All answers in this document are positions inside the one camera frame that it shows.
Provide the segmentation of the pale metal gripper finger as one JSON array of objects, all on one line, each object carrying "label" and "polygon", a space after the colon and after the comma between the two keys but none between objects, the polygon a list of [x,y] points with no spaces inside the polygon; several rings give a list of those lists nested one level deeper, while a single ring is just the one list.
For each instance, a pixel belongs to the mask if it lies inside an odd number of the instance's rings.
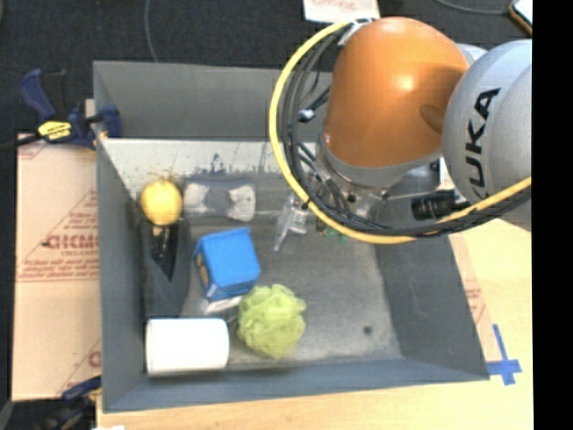
[{"label": "pale metal gripper finger", "polygon": [[273,243],[273,251],[279,252],[288,236],[305,235],[307,222],[305,220],[279,219]]},{"label": "pale metal gripper finger", "polygon": [[283,203],[279,215],[283,225],[305,225],[309,211],[295,195],[289,194]]}]

